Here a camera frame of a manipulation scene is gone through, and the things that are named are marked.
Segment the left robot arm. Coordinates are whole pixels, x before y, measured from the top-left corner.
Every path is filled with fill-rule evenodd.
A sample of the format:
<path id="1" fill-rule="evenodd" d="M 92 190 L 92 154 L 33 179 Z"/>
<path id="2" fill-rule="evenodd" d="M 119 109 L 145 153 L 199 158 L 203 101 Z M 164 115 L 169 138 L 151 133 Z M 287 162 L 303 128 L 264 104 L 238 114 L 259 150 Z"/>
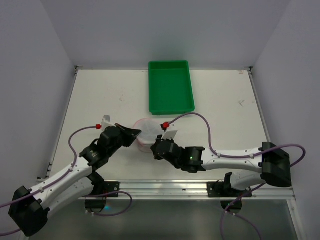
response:
<path id="1" fill-rule="evenodd" d="M 8 204 L 8 214 L 26 237 L 37 234 L 49 217 L 73 201 L 90 196 L 104 179 L 97 170 L 109 162 L 120 148 L 130 147 L 142 133 L 139 129 L 124 127 L 118 123 L 102 129 L 96 138 L 63 170 L 30 188 L 21 186 Z"/>

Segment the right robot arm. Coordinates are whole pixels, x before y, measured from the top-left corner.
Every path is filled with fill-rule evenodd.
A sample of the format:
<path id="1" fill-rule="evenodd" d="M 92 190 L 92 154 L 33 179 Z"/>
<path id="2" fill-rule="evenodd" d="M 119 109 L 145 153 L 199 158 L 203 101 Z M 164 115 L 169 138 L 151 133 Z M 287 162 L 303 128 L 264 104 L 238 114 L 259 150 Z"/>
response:
<path id="1" fill-rule="evenodd" d="M 156 160 L 165 160 L 178 170 L 196 174 L 230 169 L 223 182 L 216 182 L 214 191 L 220 197 L 233 197 L 251 190 L 252 186 L 268 184 L 278 188 L 292 186 L 290 155 L 271 142 L 244 150 L 245 156 L 235 158 L 213 153 L 200 146 L 180 147 L 173 139 L 159 135 L 151 146 Z"/>

